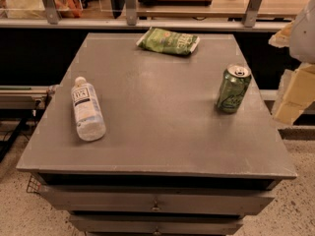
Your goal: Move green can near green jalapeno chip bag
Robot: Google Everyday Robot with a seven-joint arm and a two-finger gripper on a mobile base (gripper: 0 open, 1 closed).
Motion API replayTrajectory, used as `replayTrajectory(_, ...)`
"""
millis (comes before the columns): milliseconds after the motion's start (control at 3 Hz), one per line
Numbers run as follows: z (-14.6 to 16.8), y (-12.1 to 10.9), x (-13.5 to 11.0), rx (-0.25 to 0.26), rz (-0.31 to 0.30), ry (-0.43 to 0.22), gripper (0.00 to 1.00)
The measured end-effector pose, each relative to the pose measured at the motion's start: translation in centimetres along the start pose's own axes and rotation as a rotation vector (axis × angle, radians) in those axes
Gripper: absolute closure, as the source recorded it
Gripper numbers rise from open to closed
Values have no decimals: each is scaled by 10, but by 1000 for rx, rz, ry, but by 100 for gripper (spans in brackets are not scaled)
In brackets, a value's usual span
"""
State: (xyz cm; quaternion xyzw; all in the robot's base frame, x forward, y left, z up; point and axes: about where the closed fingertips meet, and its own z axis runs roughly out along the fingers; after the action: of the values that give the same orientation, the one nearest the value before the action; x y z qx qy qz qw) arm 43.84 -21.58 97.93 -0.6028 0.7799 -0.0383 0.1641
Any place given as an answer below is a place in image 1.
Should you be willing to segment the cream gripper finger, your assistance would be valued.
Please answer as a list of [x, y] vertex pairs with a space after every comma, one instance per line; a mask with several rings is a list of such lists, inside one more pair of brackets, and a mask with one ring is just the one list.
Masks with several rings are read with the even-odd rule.
[[277, 48], [289, 47], [292, 25], [293, 22], [290, 22], [277, 33], [273, 34], [269, 39], [269, 44]]
[[294, 71], [285, 70], [272, 108], [273, 119], [292, 125], [315, 101], [315, 65], [301, 63]]

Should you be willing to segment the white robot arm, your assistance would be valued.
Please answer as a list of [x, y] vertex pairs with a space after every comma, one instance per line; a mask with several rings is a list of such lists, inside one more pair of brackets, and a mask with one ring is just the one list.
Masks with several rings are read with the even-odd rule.
[[315, 0], [310, 0], [293, 22], [275, 33], [269, 44], [287, 47], [289, 55], [301, 62], [293, 72], [283, 73], [283, 88], [279, 88], [272, 110], [275, 120], [292, 125], [315, 101]]

